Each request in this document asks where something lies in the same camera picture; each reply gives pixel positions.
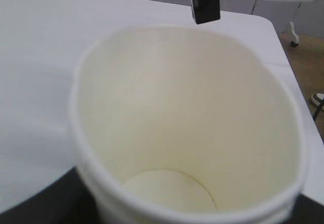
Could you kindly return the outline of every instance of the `cup bottom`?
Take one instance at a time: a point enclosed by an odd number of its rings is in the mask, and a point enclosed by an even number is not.
[[[135,196],[180,212],[216,212],[208,190],[195,178],[173,170],[142,172],[123,184]]]

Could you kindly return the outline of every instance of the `white wall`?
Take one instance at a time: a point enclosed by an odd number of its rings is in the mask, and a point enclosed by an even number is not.
[[[294,24],[297,33],[324,39],[324,0],[302,3]]]

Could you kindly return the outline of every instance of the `wooden floor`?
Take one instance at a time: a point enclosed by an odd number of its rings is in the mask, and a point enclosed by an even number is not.
[[[324,40],[300,35],[299,46],[292,48],[284,34],[279,38],[308,108],[314,114],[316,107],[310,102],[310,96],[324,93]],[[316,125],[324,141],[324,111],[320,112]]]

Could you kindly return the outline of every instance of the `table surface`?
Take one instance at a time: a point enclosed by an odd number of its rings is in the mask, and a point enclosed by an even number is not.
[[[190,7],[145,0],[0,0],[0,13],[0,212],[38,193],[74,165],[66,110],[80,55],[116,30],[157,23],[232,36],[287,85],[302,114],[310,149],[303,193],[324,204],[322,140],[268,20],[222,12],[220,21],[197,26]]]

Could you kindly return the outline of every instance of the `white paper cup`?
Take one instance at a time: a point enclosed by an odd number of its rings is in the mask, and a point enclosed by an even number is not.
[[[82,58],[69,113],[77,169],[106,223],[278,223],[305,179],[291,94],[221,34],[112,35]]]

